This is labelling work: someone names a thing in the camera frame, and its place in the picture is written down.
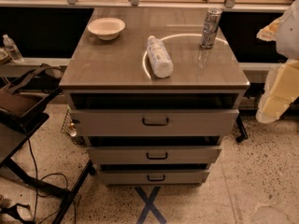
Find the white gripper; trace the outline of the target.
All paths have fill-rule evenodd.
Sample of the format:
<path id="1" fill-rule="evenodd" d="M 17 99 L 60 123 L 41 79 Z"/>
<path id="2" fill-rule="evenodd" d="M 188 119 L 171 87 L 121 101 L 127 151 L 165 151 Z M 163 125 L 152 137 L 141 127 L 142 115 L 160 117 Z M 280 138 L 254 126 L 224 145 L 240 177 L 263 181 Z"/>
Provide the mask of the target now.
<path id="1" fill-rule="evenodd" d="M 260 29 L 256 37 L 266 42 L 277 41 L 277 52 L 294 59 L 268 72 L 256 119 L 271 123 L 299 97 L 299 0 L 295 0 L 281 18 Z"/>

